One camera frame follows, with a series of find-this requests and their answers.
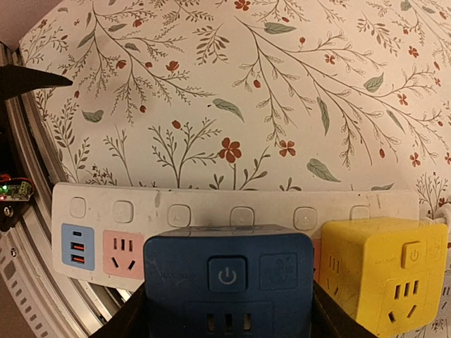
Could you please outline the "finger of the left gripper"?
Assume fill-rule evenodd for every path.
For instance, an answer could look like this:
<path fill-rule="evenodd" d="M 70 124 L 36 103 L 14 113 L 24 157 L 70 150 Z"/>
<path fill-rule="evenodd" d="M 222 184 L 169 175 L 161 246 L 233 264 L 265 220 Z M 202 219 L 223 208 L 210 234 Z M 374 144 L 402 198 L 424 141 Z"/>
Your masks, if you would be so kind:
<path fill-rule="evenodd" d="M 1 101 L 12 99 L 36 89 L 69 87 L 71 80 L 62 75 L 34 70 L 17 65 L 0 67 Z"/>

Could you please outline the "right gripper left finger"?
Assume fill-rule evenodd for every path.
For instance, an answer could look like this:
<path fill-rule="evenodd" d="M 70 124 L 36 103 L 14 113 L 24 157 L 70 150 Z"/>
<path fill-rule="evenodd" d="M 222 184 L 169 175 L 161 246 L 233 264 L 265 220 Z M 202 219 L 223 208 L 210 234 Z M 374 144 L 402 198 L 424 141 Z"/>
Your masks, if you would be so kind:
<path fill-rule="evenodd" d="M 90 338 L 147 338 L 148 316 L 145 285 L 125 302 L 121 309 Z"/>

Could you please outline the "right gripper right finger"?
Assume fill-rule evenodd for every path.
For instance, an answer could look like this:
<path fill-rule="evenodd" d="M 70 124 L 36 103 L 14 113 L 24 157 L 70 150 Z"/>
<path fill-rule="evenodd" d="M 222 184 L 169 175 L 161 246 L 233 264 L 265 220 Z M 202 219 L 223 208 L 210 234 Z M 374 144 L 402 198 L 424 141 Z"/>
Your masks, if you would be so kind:
<path fill-rule="evenodd" d="M 358 324 L 316 282 L 312 301 L 313 338 L 376 338 Z"/>

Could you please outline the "yellow cube socket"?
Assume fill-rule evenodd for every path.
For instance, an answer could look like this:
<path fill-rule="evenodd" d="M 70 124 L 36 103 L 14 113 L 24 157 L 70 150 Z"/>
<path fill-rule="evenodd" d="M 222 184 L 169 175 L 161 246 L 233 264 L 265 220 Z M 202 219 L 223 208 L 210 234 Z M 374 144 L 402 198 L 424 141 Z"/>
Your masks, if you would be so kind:
<path fill-rule="evenodd" d="M 447 260 L 443 223 L 367 218 L 321 228 L 319 285 L 377 337 L 431 323 Z"/>

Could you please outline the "white multi-switch power strip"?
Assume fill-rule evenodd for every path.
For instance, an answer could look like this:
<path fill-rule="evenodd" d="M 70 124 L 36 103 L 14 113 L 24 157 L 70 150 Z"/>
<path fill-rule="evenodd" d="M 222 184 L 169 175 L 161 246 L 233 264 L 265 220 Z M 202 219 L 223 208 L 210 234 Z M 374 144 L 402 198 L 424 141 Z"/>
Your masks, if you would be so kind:
<path fill-rule="evenodd" d="M 259 192 L 59 183 L 51 205 L 54 270 L 133 291 L 144 279 L 145 241 L 194 226 L 254 230 L 275 224 L 311 238 L 332 220 L 421 219 L 412 191 Z"/>

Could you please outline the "blue cube socket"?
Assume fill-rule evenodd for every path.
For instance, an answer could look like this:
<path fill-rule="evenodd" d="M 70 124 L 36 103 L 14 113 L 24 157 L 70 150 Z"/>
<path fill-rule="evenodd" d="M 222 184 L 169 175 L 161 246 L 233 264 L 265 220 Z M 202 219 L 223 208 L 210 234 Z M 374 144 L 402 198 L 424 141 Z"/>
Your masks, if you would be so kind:
<path fill-rule="evenodd" d="M 143 247 L 151 337 L 308 337 L 311 239 L 279 225 L 200 226 Z"/>

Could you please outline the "floral table mat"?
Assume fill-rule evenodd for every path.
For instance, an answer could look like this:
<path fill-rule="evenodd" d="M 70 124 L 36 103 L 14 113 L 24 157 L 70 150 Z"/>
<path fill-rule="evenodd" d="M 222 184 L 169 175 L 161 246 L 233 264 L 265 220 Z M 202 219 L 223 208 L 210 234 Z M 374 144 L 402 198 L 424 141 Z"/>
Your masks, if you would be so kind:
<path fill-rule="evenodd" d="M 450 202 L 449 1 L 63 1 L 20 52 L 71 182 Z"/>

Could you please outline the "aluminium front rail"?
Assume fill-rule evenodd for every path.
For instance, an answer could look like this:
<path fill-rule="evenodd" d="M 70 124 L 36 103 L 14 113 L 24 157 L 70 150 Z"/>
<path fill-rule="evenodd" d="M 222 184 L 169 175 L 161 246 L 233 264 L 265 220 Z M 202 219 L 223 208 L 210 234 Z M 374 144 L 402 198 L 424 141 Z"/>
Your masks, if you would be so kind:
<path fill-rule="evenodd" d="M 55 271 L 52 189 L 67 177 L 32 92 L 1 102 L 1 117 L 18 175 L 35 186 L 16 226 L 1 234 L 1 281 L 35 337 L 90 337 L 126 301 L 115 289 Z"/>

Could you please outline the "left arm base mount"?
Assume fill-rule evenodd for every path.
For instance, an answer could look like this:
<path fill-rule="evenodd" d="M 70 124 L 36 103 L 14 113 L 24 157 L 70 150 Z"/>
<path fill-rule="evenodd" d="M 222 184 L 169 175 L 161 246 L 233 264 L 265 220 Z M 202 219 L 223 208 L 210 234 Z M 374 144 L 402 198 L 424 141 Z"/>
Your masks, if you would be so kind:
<path fill-rule="evenodd" d="M 1 174 L 1 232 L 16 226 L 35 192 L 32 180 Z"/>

